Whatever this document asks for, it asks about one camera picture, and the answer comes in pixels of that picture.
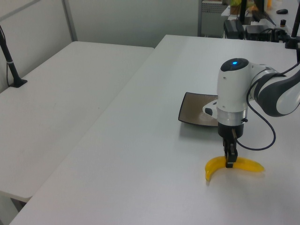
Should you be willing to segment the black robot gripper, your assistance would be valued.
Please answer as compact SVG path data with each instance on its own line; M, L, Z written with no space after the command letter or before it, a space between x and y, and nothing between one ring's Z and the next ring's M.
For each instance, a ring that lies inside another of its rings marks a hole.
M237 160L238 152L236 140L243 135L244 124L238 126L227 126L218 123L218 134L223 138L223 147L226 160L226 168L233 168Z

